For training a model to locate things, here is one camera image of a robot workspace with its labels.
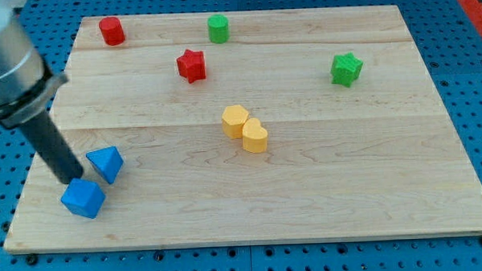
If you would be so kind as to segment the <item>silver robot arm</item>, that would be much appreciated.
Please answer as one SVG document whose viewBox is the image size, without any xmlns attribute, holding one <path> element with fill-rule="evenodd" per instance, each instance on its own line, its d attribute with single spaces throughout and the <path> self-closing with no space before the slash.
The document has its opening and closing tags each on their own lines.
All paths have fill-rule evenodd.
<svg viewBox="0 0 482 271">
<path fill-rule="evenodd" d="M 18 17 L 0 3 L 0 125 L 11 129 L 39 115 L 67 82 L 65 74 L 52 73 Z"/>
</svg>

